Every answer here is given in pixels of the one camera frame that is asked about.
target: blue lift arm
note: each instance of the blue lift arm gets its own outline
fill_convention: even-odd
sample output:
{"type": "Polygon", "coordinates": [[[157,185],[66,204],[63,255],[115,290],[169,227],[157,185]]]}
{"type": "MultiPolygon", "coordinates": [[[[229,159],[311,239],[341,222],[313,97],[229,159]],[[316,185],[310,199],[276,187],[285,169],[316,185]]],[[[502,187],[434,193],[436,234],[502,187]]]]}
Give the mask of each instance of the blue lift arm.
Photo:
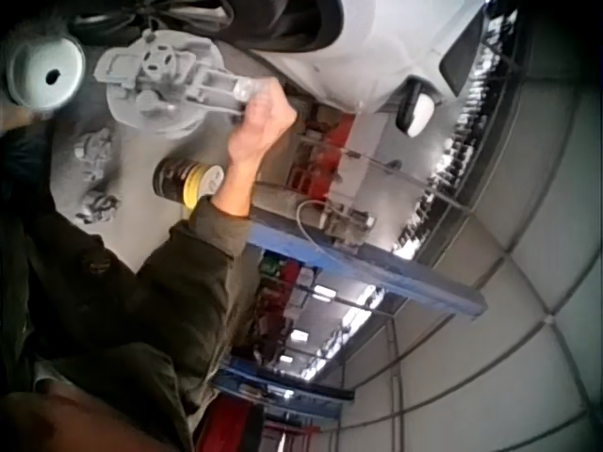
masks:
{"type": "Polygon", "coordinates": [[[250,243],[318,266],[345,278],[374,284],[386,291],[414,299],[435,310],[478,316],[486,310],[481,293],[450,280],[435,270],[400,259],[391,252],[362,245],[355,255],[336,250],[322,231],[305,226],[320,245],[308,241],[297,222],[252,207],[250,243]]]}

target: white wall panel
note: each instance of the white wall panel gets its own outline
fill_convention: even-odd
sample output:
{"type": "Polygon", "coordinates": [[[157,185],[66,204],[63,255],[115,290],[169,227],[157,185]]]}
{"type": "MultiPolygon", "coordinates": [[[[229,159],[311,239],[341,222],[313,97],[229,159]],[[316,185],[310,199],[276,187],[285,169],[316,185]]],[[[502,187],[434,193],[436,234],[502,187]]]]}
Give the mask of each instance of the white wall panel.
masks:
{"type": "Polygon", "coordinates": [[[500,256],[492,237],[469,218],[435,269],[454,281],[475,283],[500,256]]]}
{"type": "Polygon", "coordinates": [[[338,388],[341,386],[341,367],[336,367],[333,369],[329,375],[327,375],[324,379],[320,379],[318,381],[320,384],[326,384],[327,386],[334,386],[338,388]]]}
{"type": "Polygon", "coordinates": [[[356,398],[341,416],[341,425],[349,426],[370,421],[392,412],[392,394],[390,372],[383,372],[379,377],[356,389],[356,398]]]}
{"type": "Polygon", "coordinates": [[[521,452],[595,452],[597,448],[590,422],[583,418],[576,424],[519,450],[521,452]]]}
{"type": "Polygon", "coordinates": [[[601,243],[600,127],[600,92],[584,92],[557,177],[513,254],[549,305],[601,243]]]}
{"type": "Polygon", "coordinates": [[[563,356],[551,331],[542,330],[486,375],[408,413],[407,452],[490,451],[558,425],[579,409],[563,356]]]}
{"type": "Polygon", "coordinates": [[[522,89],[513,129],[501,143],[503,154],[476,209],[478,218],[503,246],[509,244],[540,193],[560,150],[572,102],[571,88],[539,84],[522,89]]]}
{"type": "Polygon", "coordinates": [[[414,301],[407,301],[395,319],[400,353],[424,337],[446,315],[414,301]]]}
{"type": "Polygon", "coordinates": [[[334,435],[334,433],[320,433],[318,435],[312,435],[310,452],[331,452],[329,450],[329,441],[332,441],[332,435],[334,435]]]}
{"type": "Polygon", "coordinates": [[[488,310],[456,316],[402,363],[405,406],[435,396],[474,374],[518,342],[542,317],[536,299],[510,264],[481,290],[488,310]]]}
{"type": "Polygon", "coordinates": [[[392,433],[389,422],[345,430],[339,439],[341,452],[391,452],[392,433]]]}
{"type": "Polygon", "coordinates": [[[389,362],[387,338],[381,329],[346,363],[346,388],[350,388],[389,362]]]}
{"type": "Polygon", "coordinates": [[[601,258],[557,315],[560,330],[574,355],[589,398],[601,398],[601,258]]]}

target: fluorescent light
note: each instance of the fluorescent light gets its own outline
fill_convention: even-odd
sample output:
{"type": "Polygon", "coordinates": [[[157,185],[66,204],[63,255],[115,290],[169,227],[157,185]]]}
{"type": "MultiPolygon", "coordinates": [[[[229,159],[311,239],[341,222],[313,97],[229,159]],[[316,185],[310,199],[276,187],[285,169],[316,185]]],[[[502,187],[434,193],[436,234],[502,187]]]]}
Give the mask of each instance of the fluorescent light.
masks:
{"type": "Polygon", "coordinates": [[[308,333],[302,330],[293,330],[290,337],[293,342],[308,342],[308,333]]]}
{"type": "Polygon", "coordinates": [[[327,297],[328,299],[332,299],[332,298],[334,298],[335,295],[337,295],[336,290],[330,289],[329,287],[325,287],[324,285],[320,285],[320,284],[317,284],[314,286],[314,291],[317,294],[327,297]]]}
{"type": "Polygon", "coordinates": [[[325,303],[330,303],[331,299],[329,297],[323,297],[322,295],[312,294],[313,299],[319,299],[320,301],[324,301],[325,303]]]}

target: jacket sleeve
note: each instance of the jacket sleeve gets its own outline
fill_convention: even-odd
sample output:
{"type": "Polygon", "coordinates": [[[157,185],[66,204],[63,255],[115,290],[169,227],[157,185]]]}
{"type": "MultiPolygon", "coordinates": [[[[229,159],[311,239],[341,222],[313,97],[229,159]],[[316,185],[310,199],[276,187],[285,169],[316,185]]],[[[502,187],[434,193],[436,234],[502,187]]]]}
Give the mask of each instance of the jacket sleeve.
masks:
{"type": "Polygon", "coordinates": [[[237,259],[250,225],[203,198],[139,271],[154,301],[133,300],[131,312],[146,342],[171,356],[183,390],[187,381],[206,382],[225,348],[227,319],[239,290],[237,259]]]}

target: car lift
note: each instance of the car lift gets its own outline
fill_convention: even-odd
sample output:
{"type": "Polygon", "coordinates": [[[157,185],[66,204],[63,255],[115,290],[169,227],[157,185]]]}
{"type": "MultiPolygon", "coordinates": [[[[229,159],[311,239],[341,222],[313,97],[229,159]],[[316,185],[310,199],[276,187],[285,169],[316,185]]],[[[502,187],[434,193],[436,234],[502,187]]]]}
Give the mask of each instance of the car lift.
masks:
{"type": "Polygon", "coordinates": [[[354,391],[310,383],[238,358],[230,358],[222,366],[212,379],[212,385],[224,393],[278,412],[316,419],[337,420],[342,405],[354,400],[354,391]],[[268,388],[276,389],[281,394],[290,391],[291,397],[272,394],[268,388]]]}

